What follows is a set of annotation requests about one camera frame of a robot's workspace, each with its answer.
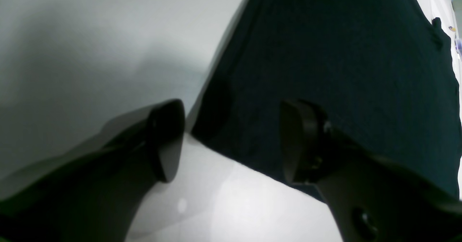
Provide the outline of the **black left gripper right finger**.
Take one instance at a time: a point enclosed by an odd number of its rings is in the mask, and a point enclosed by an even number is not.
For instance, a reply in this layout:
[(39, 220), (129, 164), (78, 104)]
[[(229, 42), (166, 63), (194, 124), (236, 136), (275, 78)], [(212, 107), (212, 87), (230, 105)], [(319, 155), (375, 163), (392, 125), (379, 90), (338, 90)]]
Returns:
[(410, 170), (374, 155), (315, 104), (279, 106), (284, 176), (313, 185), (345, 242), (460, 242), (461, 202)]

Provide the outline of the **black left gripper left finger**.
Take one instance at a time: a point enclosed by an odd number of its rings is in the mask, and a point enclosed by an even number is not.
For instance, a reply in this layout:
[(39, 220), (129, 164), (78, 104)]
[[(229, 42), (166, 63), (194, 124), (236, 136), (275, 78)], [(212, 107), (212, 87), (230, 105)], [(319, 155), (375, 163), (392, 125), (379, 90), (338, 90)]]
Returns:
[(185, 109), (155, 105), (99, 150), (1, 201), (2, 242), (123, 242), (144, 196), (174, 180)]

